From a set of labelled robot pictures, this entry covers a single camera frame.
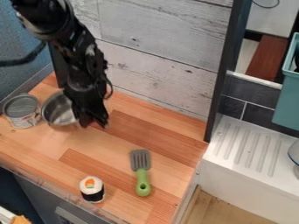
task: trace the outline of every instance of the toy sushi roll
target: toy sushi roll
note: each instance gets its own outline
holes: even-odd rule
[[[92,203],[102,202],[105,197],[105,190],[102,181],[94,176],[88,176],[81,180],[80,191],[83,199]]]

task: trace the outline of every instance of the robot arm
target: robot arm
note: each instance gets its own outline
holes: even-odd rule
[[[73,102],[73,112],[81,126],[96,121],[108,123],[103,100],[112,94],[108,68],[95,38],[73,14],[68,0],[11,0],[25,29],[45,41],[62,56],[66,73],[57,73],[59,87]],[[107,85],[111,87],[107,95]]]

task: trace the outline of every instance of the tin can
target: tin can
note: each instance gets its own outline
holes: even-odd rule
[[[29,94],[17,95],[4,104],[3,113],[15,129],[27,129],[35,126],[40,119],[38,99]]]

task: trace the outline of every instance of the can lid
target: can lid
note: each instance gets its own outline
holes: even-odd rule
[[[21,94],[9,99],[3,106],[8,117],[22,117],[33,113],[38,107],[38,99],[29,94]]]

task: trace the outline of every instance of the metal bowl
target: metal bowl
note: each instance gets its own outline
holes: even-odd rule
[[[41,116],[48,124],[54,126],[67,126],[78,123],[73,114],[72,101],[62,91],[52,95],[43,104]]]

